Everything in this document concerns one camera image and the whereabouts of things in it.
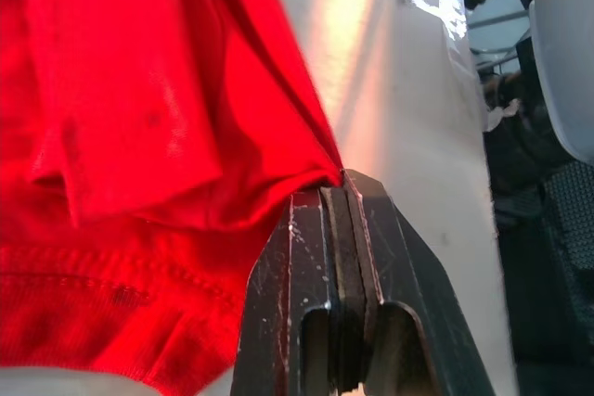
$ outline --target red fabric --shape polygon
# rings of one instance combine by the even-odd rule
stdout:
[[[1,0],[0,364],[190,395],[341,162],[278,0]]]

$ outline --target white surface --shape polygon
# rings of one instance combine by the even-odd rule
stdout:
[[[497,395],[516,395],[484,116],[460,0],[283,1],[345,165],[381,180],[432,247]],[[230,376],[202,395],[227,395]]]
[[[594,3],[534,0],[530,22],[555,134],[572,156],[594,165]]]

